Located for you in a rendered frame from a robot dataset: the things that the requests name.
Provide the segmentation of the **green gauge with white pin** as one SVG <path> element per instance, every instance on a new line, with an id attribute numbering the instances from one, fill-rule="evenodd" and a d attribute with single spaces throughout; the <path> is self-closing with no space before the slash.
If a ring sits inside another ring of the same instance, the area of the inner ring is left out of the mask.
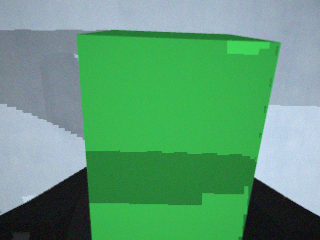
<path id="1" fill-rule="evenodd" d="M 77 35 L 92 240 L 242 240 L 280 42 Z"/>

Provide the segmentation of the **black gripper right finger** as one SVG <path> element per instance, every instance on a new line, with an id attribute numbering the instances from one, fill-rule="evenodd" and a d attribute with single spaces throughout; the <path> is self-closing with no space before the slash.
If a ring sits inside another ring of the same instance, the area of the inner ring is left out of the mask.
<path id="1" fill-rule="evenodd" d="M 320 240 L 320 216 L 254 177 L 242 240 Z"/>

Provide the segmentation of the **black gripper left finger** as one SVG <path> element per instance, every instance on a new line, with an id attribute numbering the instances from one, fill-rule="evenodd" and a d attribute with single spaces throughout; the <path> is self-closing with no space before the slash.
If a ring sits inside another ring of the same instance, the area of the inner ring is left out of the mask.
<path id="1" fill-rule="evenodd" d="M 87 166 L 0 215 L 0 240 L 92 240 Z"/>

